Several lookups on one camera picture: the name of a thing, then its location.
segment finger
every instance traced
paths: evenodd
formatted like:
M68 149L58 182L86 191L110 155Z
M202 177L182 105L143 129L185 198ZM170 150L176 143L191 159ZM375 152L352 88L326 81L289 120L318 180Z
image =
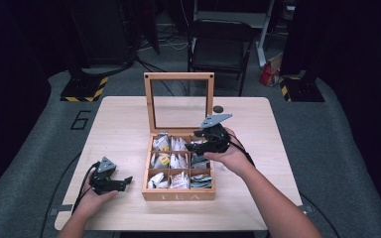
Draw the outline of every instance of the finger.
M228 132L228 134L232 134L233 136L236 136L235 133L234 133L234 131L231 130L230 128L228 128L228 127L224 127L224 129Z
M218 154L217 153L205 152L205 153L203 153L203 156L209 160L218 161L218 159L217 159Z

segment left hand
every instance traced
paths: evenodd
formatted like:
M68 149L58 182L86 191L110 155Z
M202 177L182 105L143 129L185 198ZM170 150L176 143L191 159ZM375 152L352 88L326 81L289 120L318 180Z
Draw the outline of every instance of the left hand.
M78 207L74 214L78 214L83 218L89 219L103 206L107 201L112 200L119 191L112 190L110 192L98 195L94 192L89 184L93 172L90 172L88 178L85 181L85 185L82 192L85 192L85 195L82 197Z

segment tea bag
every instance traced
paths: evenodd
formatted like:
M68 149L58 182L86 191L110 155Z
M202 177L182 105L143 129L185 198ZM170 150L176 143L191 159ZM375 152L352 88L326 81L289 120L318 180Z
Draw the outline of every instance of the tea bag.
M179 159L176 157L176 154L170 156L170 168L178 169L179 168Z
M169 137L167 135L164 135L160 137L159 139L154 139L153 149L155 151L169 151L170 150Z
M158 173L150 178L148 181L148 188L167 188L168 181L167 178L164 177L163 173Z
M191 155L190 167L192 169L206 169L208 164L209 160L204 156L198 156L196 153Z
M170 168L172 169L187 169L188 166L188 155L182 156L181 154L172 154L170 157Z
M190 177L190 187L211 188L212 177L210 175L197 175Z
M181 154L179 154L179 168L187 169L188 167L189 167L188 154L185 154L185 156L182 156Z
M189 177L185 172L181 172L175 176L170 176L170 188L189 188Z
M158 156L153 154L151 157L151 166L153 169L167 169L170 162L170 155L166 153L160 153Z
M150 178L148 181L148 188L156 188L157 184L160 183L160 181L163 179L164 174L163 173L158 173Z
M183 138L172 138L172 151L185 151L187 149L185 143L186 141Z

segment black equipment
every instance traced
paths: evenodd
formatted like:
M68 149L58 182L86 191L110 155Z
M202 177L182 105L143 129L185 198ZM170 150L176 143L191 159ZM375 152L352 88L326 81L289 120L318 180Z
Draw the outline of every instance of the black equipment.
M101 160L100 165L93 172L89 181L89 184L92 186L95 193L102 194L112 190L125 190L126 185L131 183L132 177L126 178L125 180L112 180L110 177L115 170L116 165L113 164L109 159L104 157Z
M188 151L193 151L198 156L202 156L205 152L224 153L230 145L233 145L246 156L246 159L250 162L250 164L255 166L255 163L249 153L247 153L241 146L231 142L231 135L228 134L224 127L220 124L220 122L230 118L231 116L231 113L208 115L199 126L202 130L193 132L196 137L203 137L206 141L203 143L188 143L185 144L185 146Z

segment wooden box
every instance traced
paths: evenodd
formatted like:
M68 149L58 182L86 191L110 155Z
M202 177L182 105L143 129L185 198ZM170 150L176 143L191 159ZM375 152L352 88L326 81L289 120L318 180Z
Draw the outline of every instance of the wooden box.
M173 139L182 138L186 143L200 141L193 135L193 131L198 130L199 124L207 115L212 114L212 97L214 74L212 72L147 72L144 73L148 117L150 122L150 140L148 146L148 155L144 173L144 182L142 186L142 194L147 201L171 201L171 200L214 200L215 198L215 173L213 162L206 161L202 163L206 168L194 167L191 165L193 152L175 151L171 148ZM182 92L187 95L176 95L172 88L181 88ZM159 151L153 147L154 140L166 137L169 139L170 147L162 148ZM152 164L152 158L160 157L159 168ZM161 163L169 155L168 163ZM184 158L188 156L188 164L180 169L173 167L173 157L181 155ZM162 188L154 187L150 179L155 175L163 175L165 186ZM174 176L188 175L187 188L171 188ZM191 178L195 176L203 177L208 175L211 177L210 187L195 187L197 182L191 184Z

